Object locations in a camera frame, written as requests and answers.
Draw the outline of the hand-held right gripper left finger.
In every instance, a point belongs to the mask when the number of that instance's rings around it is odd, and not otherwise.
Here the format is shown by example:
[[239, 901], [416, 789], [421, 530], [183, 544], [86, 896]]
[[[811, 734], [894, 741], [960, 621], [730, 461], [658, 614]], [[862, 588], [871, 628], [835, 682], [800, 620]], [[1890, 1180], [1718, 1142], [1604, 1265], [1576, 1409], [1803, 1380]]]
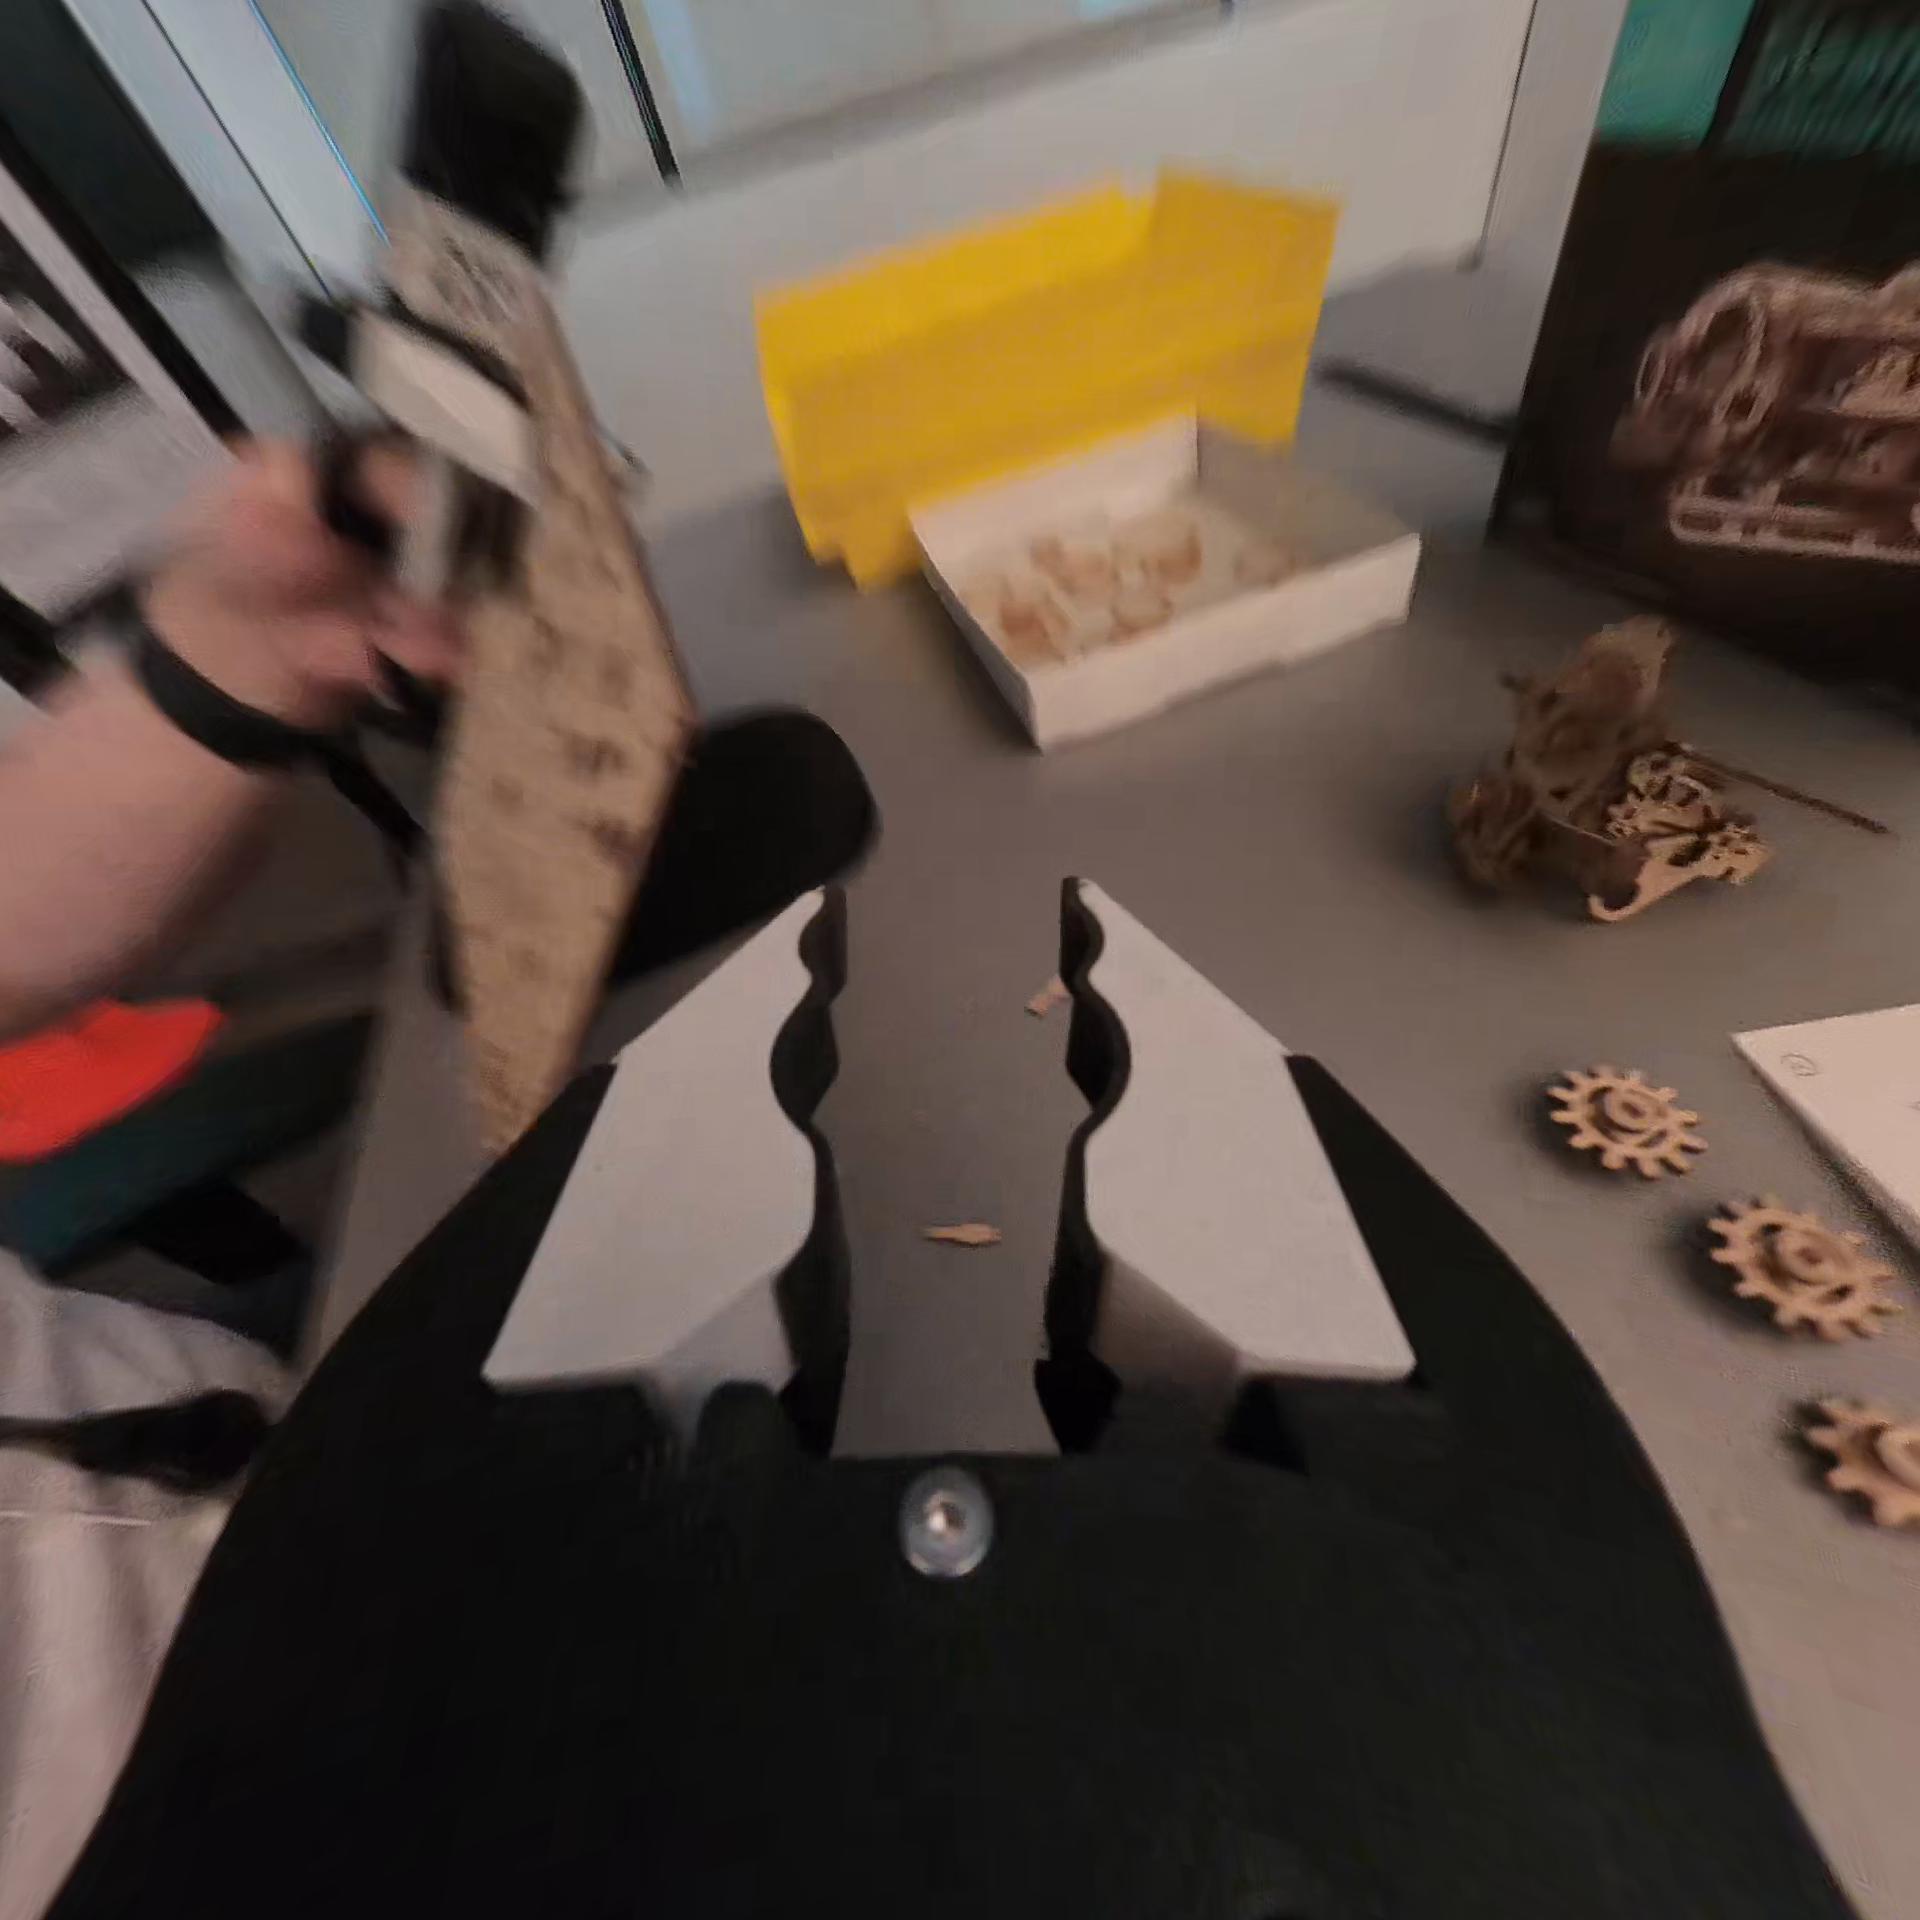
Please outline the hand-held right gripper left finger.
[[848, 1235], [815, 1113], [836, 1077], [848, 904], [803, 894], [618, 1057], [484, 1362], [503, 1397], [631, 1387], [691, 1440], [767, 1389], [827, 1457], [850, 1347]]

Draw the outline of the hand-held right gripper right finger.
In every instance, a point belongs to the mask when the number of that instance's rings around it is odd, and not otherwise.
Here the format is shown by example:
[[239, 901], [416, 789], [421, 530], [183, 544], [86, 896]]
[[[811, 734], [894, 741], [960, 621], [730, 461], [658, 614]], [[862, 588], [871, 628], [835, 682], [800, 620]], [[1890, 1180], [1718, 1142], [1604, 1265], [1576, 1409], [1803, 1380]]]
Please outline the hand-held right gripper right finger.
[[1060, 894], [1071, 1130], [1035, 1393], [1058, 1452], [1235, 1438], [1266, 1386], [1416, 1361], [1288, 1048], [1087, 878]]

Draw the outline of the wooden laser-cut parts sheet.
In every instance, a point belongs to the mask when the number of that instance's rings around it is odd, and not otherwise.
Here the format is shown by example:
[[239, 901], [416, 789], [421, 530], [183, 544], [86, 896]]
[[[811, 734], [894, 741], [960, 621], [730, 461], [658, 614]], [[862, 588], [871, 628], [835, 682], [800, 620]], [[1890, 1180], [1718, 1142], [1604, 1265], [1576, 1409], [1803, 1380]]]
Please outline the wooden laser-cut parts sheet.
[[692, 709], [541, 270], [402, 188], [390, 288], [496, 350], [533, 408], [534, 498], [468, 598], [434, 853], [483, 1153], [566, 1083], [674, 790]]

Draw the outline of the person's left forearm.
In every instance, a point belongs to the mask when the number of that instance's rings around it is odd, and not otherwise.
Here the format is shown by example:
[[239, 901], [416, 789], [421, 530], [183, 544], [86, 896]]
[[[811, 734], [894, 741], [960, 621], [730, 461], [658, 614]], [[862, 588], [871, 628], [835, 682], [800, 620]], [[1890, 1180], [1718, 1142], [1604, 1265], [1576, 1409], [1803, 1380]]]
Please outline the person's left forearm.
[[86, 665], [5, 745], [5, 1040], [192, 940], [274, 840], [296, 786], [187, 739], [128, 664]]

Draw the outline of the assembled wooden gear model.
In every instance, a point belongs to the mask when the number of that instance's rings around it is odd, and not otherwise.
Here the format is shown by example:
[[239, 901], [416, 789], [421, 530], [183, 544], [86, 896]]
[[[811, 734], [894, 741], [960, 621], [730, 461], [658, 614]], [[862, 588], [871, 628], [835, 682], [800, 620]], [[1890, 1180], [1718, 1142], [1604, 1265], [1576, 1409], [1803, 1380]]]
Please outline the assembled wooden gear model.
[[1872, 816], [1676, 736], [1672, 646], [1672, 627], [1632, 614], [1584, 638], [1548, 680], [1502, 682], [1514, 709], [1504, 755], [1446, 797], [1463, 881], [1487, 894], [1562, 882], [1596, 923], [1632, 922], [1691, 884], [1747, 884], [1771, 844], [1730, 800], [1735, 786], [1890, 837]]

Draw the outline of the dark model kit box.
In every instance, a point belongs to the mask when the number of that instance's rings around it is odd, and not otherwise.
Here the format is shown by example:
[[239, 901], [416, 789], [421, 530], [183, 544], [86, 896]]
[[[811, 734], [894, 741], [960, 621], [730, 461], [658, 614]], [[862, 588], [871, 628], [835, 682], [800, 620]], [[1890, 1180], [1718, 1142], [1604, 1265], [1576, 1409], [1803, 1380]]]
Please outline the dark model kit box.
[[1915, 166], [1598, 147], [1495, 526], [1813, 680], [1915, 699]]

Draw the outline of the black wristband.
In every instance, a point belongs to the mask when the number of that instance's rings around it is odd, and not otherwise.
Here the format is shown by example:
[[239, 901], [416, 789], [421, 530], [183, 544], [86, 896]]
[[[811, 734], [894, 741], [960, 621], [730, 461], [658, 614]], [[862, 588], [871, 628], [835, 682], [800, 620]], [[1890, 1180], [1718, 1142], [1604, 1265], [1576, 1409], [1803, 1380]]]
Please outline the black wristband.
[[123, 620], [128, 670], [157, 718], [250, 778], [323, 766], [378, 709], [378, 689], [319, 680], [274, 649], [206, 653], [164, 638], [149, 612]]

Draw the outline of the spoked wooden gear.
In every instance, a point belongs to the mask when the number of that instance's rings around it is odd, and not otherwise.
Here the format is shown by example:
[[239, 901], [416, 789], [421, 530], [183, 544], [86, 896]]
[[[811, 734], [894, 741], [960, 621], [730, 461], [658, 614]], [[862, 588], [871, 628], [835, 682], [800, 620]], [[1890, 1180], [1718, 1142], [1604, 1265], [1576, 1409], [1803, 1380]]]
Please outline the spoked wooden gear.
[[1543, 1093], [1548, 1123], [1564, 1145], [1607, 1173], [1645, 1181], [1684, 1178], [1707, 1155], [1701, 1116], [1676, 1088], [1611, 1065], [1562, 1073]]

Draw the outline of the white cardboard box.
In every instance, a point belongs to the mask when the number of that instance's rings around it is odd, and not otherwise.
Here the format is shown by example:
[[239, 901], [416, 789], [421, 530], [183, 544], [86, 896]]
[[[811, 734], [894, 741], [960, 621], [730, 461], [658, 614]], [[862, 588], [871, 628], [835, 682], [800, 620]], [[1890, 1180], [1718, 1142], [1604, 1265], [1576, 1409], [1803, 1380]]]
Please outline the white cardboard box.
[[[1306, 569], [1269, 592], [1064, 664], [1014, 664], [963, 608], [963, 586], [1029, 538], [1189, 504], [1302, 548]], [[1399, 627], [1424, 555], [1422, 534], [1384, 506], [1301, 465], [1288, 446], [1196, 414], [920, 501], [908, 528], [928, 586], [1040, 752]]]

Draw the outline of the solid wooden gear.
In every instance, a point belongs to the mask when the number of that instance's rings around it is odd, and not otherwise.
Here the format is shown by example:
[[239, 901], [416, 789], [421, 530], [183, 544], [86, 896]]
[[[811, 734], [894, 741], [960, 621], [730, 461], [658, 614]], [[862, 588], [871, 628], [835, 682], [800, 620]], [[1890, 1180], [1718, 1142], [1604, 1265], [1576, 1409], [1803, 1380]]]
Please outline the solid wooden gear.
[[1775, 1195], [1718, 1208], [1707, 1235], [1733, 1293], [1763, 1307], [1775, 1331], [1826, 1341], [1876, 1338], [1902, 1313], [1895, 1274], [1868, 1252], [1862, 1235]]

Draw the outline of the yellow cardboard box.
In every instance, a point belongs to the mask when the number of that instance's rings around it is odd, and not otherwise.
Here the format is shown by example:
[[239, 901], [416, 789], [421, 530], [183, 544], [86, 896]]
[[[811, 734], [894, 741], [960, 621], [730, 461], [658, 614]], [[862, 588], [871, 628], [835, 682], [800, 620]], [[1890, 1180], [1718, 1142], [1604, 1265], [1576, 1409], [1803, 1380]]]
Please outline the yellow cardboard box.
[[754, 301], [806, 553], [919, 565], [908, 515], [1168, 416], [1288, 442], [1341, 204], [1163, 169], [894, 248]]

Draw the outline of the red cloth item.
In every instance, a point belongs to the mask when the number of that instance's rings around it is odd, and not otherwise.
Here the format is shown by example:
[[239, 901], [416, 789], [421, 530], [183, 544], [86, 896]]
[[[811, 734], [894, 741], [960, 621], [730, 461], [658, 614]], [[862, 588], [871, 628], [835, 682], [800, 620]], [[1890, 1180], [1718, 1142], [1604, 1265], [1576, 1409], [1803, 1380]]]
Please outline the red cloth item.
[[2, 1164], [46, 1162], [147, 1107], [222, 1029], [208, 1000], [100, 1000], [2, 1045]]

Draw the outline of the pile of loose wooden pieces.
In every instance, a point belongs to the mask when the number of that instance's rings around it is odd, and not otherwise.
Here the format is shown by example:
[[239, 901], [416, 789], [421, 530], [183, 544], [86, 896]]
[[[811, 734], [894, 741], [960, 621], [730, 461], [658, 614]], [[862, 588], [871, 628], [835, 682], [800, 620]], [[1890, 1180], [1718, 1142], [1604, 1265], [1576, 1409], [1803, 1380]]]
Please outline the pile of loose wooden pieces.
[[1019, 665], [1051, 665], [1158, 634], [1306, 569], [1306, 553], [1238, 518], [1176, 504], [1032, 534], [960, 590]]

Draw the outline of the white instruction booklet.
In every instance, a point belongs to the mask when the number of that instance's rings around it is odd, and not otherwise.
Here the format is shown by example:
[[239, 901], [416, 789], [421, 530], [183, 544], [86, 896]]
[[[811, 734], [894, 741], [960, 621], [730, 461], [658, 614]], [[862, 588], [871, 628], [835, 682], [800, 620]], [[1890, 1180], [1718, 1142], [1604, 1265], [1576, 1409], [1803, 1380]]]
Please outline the white instruction booklet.
[[1917, 1005], [1744, 1032], [1733, 1048], [1915, 1249]]

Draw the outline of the small wooden gear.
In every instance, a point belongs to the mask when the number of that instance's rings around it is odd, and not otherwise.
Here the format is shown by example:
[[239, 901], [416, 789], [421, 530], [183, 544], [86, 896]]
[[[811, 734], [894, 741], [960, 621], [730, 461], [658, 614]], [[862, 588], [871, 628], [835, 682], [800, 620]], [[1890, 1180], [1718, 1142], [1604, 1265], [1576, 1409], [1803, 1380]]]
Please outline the small wooden gear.
[[1828, 1492], [1882, 1529], [1917, 1529], [1917, 1420], [1864, 1401], [1811, 1404], [1802, 1438]]

